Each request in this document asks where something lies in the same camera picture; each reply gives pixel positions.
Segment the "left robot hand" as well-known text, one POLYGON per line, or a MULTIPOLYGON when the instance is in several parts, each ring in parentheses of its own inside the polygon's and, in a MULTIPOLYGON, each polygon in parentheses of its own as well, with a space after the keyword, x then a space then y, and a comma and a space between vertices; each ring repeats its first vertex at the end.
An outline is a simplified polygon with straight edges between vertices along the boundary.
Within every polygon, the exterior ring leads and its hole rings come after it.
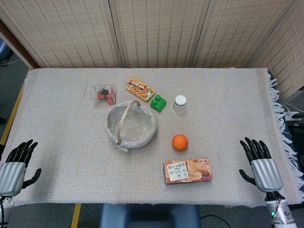
POLYGON ((14 148, 8 155, 6 161, 0 166, 0 197, 12 198, 18 195, 22 189, 34 184, 41 175, 41 169, 37 169, 34 176, 29 180, 24 180, 27 167, 29 165, 37 142, 29 140, 22 142, 14 148))

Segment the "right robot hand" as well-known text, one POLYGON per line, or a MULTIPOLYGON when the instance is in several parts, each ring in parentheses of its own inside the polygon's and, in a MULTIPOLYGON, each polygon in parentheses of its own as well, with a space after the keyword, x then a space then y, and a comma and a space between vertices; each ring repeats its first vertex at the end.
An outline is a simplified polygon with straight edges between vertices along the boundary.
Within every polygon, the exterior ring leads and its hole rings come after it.
POLYGON ((275 160, 271 157, 267 145, 263 141, 245 138, 240 141, 250 164, 253 177, 249 177, 244 170, 239 173, 242 178, 257 186, 264 193, 280 191, 284 184, 275 160))

